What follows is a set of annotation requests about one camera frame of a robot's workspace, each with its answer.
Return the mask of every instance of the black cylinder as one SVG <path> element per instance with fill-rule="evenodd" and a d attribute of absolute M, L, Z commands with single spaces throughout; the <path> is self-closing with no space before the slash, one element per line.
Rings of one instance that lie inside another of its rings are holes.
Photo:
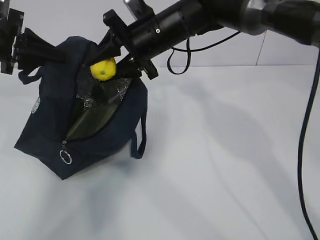
<path fill-rule="evenodd" d="M 224 27 L 241 31 L 241 21 L 249 0 L 199 0 L 207 13 Z"/>
<path fill-rule="evenodd" d="M 210 27 L 198 0 L 181 0 L 131 30 L 132 42 L 145 61 Z"/>
<path fill-rule="evenodd" d="M 274 1 L 263 9 L 269 30 L 301 44 L 320 47 L 320 3 L 308 0 Z"/>

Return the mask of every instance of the robotic arm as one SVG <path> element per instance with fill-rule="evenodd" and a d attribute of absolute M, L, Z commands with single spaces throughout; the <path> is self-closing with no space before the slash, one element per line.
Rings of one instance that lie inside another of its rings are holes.
<path fill-rule="evenodd" d="M 24 13 L 9 9 L 9 1 L 0 0 L 1 72 L 12 74 L 16 62 L 18 69 L 29 72 L 46 61 L 63 63 L 63 52 L 28 28 L 21 33 Z M 310 0 L 180 0 L 157 15 L 144 0 L 123 1 L 136 21 L 126 25 L 114 10 L 105 13 L 109 31 L 86 64 L 120 56 L 125 46 L 129 54 L 122 62 L 154 79 L 158 72 L 152 58 L 192 36 L 223 27 L 250 35 L 271 30 L 320 47 L 320 3 Z"/>

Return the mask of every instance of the black cable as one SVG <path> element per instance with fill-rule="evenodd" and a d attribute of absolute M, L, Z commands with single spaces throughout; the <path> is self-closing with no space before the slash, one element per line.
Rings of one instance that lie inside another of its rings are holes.
<path fill-rule="evenodd" d="M 239 35 L 240 33 L 241 33 L 240 31 L 237 31 L 236 33 L 232 34 L 231 36 L 228 36 L 227 38 L 225 38 L 225 39 L 223 39 L 223 40 L 221 40 L 221 41 L 218 41 L 218 42 L 216 42 L 216 43 L 214 43 L 214 44 L 212 44 L 212 45 L 209 45 L 209 46 L 206 46 L 206 47 L 203 47 L 203 48 L 192 49 L 192 50 L 191 50 L 191 53 L 202 52 L 202 51 L 204 51 L 204 50 L 211 49 L 211 48 L 213 48 L 213 47 L 215 47 L 215 46 L 218 46 L 218 45 L 220 45 L 220 44 L 223 44 L 224 42 L 226 42 L 226 41 L 234 38 L 235 36 Z M 187 52 L 188 52 L 188 50 L 180 49 L 180 48 L 175 48 L 175 47 L 173 47 L 172 49 L 175 50 L 175 51 L 178 51 L 178 52 L 184 52 L 184 53 L 187 53 Z"/>
<path fill-rule="evenodd" d="M 186 60 L 185 69 L 183 70 L 183 72 L 177 73 L 177 72 L 174 72 L 172 70 L 172 67 L 171 67 L 171 64 L 170 64 L 171 58 L 175 53 L 175 50 L 173 49 L 170 57 L 168 58 L 168 61 L 166 62 L 166 66 L 167 66 L 167 68 L 168 68 L 170 73 L 172 73 L 174 75 L 181 75 L 181 74 L 184 74 L 186 71 L 188 71 L 188 69 L 190 67 L 190 64 L 191 64 L 191 56 L 192 56 L 191 55 L 191 49 L 190 49 L 190 38 L 188 38 L 187 41 L 186 41 L 186 52 L 187 52 L 187 60 Z"/>
<path fill-rule="evenodd" d="M 201 52 L 201 51 L 213 48 L 215 46 L 218 46 L 220 44 L 223 44 L 224 42 L 234 38 L 235 36 L 239 35 L 240 33 L 241 33 L 240 31 L 237 31 L 236 33 L 232 34 L 231 36 L 228 36 L 227 38 L 225 38 L 225 39 L 223 39 L 221 41 L 218 41 L 218 42 L 216 42 L 216 43 L 214 43 L 212 45 L 209 45 L 209 46 L 206 46 L 206 47 L 203 47 L 203 48 L 199 48 L 199 49 L 190 49 L 190 38 L 188 38 L 187 41 L 186 41 L 186 49 L 180 49 L 180 48 L 175 48 L 175 47 L 171 48 L 173 51 L 172 51 L 171 55 L 169 56 L 168 61 L 166 62 L 166 66 L 167 66 L 169 72 L 174 74 L 174 75 L 184 74 L 186 71 L 188 71 L 188 69 L 190 67 L 190 64 L 191 64 L 191 57 L 192 57 L 191 53 Z M 185 69 L 183 70 L 183 72 L 180 72 L 180 73 L 174 72 L 172 70 L 172 67 L 171 67 L 171 64 L 170 64 L 171 58 L 175 54 L 175 51 L 187 53 L 187 60 L 186 60 Z"/>
<path fill-rule="evenodd" d="M 313 80 L 313 84 L 312 84 L 312 88 L 311 88 L 311 93 L 310 93 L 309 101 L 308 101 L 307 108 L 306 108 L 305 115 L 304 115 L 304 119 L 303 119 L 303 124 L 302 124 L 300 139 L 299 139 L 298 165 L 297 165 L 298 190 L 299 190 L 299 199 L 300 199 L 301 209 L 302 209 L 302 213 L 303 213 L 304 219 L 306 221 L 306 224 L 308 225 L 314 240 L 319 240 L 319 239 L 318 239 L 317 234 L 314 230 L 314 227 L 311 224 L 311 221 L 309 219 L 307 209 L 306 209 L 304 188 L 303 188 L 303 182 L 302 182 L 302 162 L 303 162 L 304 144 L 305 144 L 305 137 L 306 137 L 306 132 L 307 132 L 307 128 L 308 128 L 308 122 L 309 122 L 312 107 L 313 107 L 313 104 L 315 101 L 315 97 L 316 97 L 316 93 L 317 93 L 317 89 L 318 89 L 318 84 L 319 84 L 319 78 L 320 78 L 320 51 L 319 51 L 318 60 L 316 63 L 316 70 L 315 70 L 315 74 L 314 74 L 314 80 Z"/>

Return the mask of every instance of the zipper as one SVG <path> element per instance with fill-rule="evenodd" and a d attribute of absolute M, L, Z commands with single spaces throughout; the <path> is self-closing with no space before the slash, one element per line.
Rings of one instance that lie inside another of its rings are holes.
<path fill-rule="evenodd" d="M 68 114 L 67 125 L 66 125 L 66 128 L 65 128 L 64 134 L 63 134 L 64 140 L 61 143 L 62 150 L 60 151 L 60 158 L 68 165 L 72 164 L 73 160 L 72 160 L 71 155 L 67 151 L 66 145 L 67 145 L 68 142 L 67 142 L 66 138 L 67 138 L 67 134 L 68 134 L 68 131 L 69 131 L 69 128 L 70 128 L 70 125 L 71 125 L 72 112 L 73 112 L 73 109 L 75 108 L 76 101 L 77 101 L 77 99 L 76 99 L 77 89 L 78 89 L 77 77 L 78 77 L 78 73 L 79 73 L 80 69 L 84 66 L 84 62 L 85 62 L 85 59 L 86 59 L 90 44 L 91 44 L 91 42 L 89 42 L 87 44 L 86 49 L 85 49 L 85 53 L 83 54 L 83 57 L 82 57 L 82 59 L 80 61 L 80 64 L 77 66 L 76 71 L 75 71 L 75 75 L 74 75 L 74 78 L 73 78 L 74 86 L 73 86 L 73 96 L 72 96 L 71 109 L 70 109 L 70 112 Z M 66 159 L 63 157 L 63 153 L 65 153 L 68 156 L 69 161 L 66 161 Z"/>
<path fill-rule="evenodd" d="M 127 90 L 126 90 L 127 93 L 128 93 L 128 91 L 130 91 L 130 87 L 131 87 L 132 81 L 135 81 L 135 78 L 133 78 L 133 79 L 131 80 L 131 83 L 130 83 L 129 87 L 128 87 Z M 71 140 L 68 140 L 68 141 L 67 141 L 67 140 L 66 140 L 66 137 L 67 137 L 68 130 L 69 130 L 69 124 L 68 124 L 68 128 L 66 129 L 66 133 L 65 133 L 65 137 L 64 137 L 65 140 L 63 140 L 62 143 L 61 143 L 61 148 L 62 148 L 62 151 L 61 151 L 61 152 L 64 152 L 64 153 L 71 159 L 71 163 L 72 163 L 72 157 L 70 156 L 70 154 L 69 154 L 68 151 L 67 151 L 67 144 L 75 143 L 75 142 L 80 142 L 80 141 L 85 141 L 85 140 L 88 140 L 88 139 L 92 139 L 92 138 L 94 138 L 95 136 L 99 135 L 101 132 L 103 132 L 103 131 L 108 127 L 108 125 L 110 124 L 110 122 L 114 119 L 114 117 L 116 116 L 117 112 L 118 112 L 119 109 L 121 108 L 121 106 L 122 106 L 123 102 L 125 101 L 126 97 L 127 97 L 127 94 L 124 95 L 122 102 L 121 102 L 121 103 L 119 104 L 119 106 L 116 108 L 116 110 L 114 111 L 112 117 L 106 122 L 106 124 L 105 124 L 103 127 L 101 127 L 97 132 L 95 132 L 95 133 L 93 133 L 93 134 L 91 134 L 91 135 L 89 135 L 89 136 L 79 137 L 79 138 L 75 138 L 75 139 L 71 139 Z"/>

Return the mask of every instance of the white wall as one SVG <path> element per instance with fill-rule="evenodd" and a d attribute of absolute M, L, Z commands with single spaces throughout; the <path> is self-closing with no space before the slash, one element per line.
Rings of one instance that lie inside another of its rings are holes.
<path fill-rule="evenodd" d="M 159 13 L 176 0 L 146 2 Z M 99 42 L 107 31 L 102 16 L 110 9 L 114 9 L 127 24 L 134 20 L 122 0 L 11 0 L 11 7 L 25 12 L 25 27 L 54 45 L 75 35 Z M 191 47 L 210 45 L 234 32 L 225 28 L 193 37 Z M 167 51 L 156 57 L 153 60 L 155 65 L 165 67 L 170 53 Z M 268 32 L 260 36 L 240 34 L 213 49 L 194 53 L 192 66 L 309 65 L 315 58 L 316 48 Z M 185 64 L 186 54 L 177 52 L 172 58 L 172 66 L 182 67 Z"/>

